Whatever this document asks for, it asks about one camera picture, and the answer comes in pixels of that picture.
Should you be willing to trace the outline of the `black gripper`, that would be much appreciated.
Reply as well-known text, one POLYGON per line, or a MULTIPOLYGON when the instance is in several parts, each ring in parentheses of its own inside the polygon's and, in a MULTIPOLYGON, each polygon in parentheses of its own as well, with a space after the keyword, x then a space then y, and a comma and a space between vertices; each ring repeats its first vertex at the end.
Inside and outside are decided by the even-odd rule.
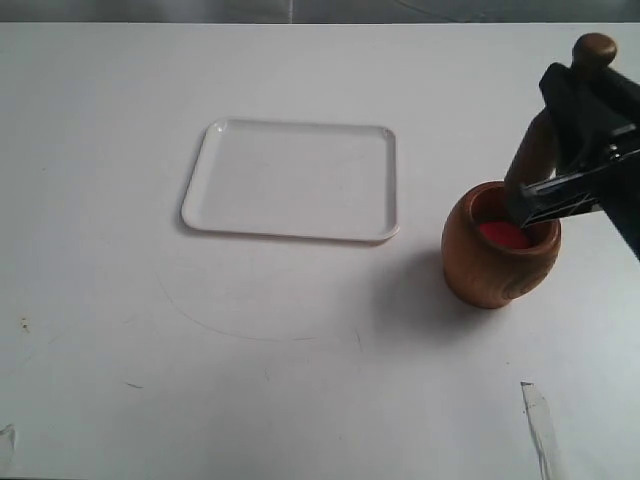
POLYGON ((639 259, 639 84, 606 67, 580 77, 551 64, 539 82, 560 165, 598 165, 521 188, 522 226, 598 207, 639 259))

